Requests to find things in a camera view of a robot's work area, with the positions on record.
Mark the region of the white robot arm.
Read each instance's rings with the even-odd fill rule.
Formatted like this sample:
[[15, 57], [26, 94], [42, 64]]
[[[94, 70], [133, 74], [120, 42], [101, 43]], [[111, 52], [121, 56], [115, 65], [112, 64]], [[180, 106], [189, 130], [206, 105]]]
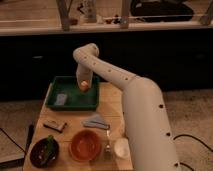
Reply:
[[77, 83], [91, 84], [96, 73], [122, 91], [125, 134], [134, 171], [181, 171], [171, 127], [159, 86], [98, 58], [94, 43], [74, 50]]

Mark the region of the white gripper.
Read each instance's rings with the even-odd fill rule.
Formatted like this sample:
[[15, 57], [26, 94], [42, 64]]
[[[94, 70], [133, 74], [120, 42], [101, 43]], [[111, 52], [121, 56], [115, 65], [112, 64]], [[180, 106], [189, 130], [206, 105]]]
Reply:
[[79, 84], [81, 84], [83, 81], [90, 84], [92, 80], [92, 71], [83, 65], [79, 65], [76, 70], [76, 77]]

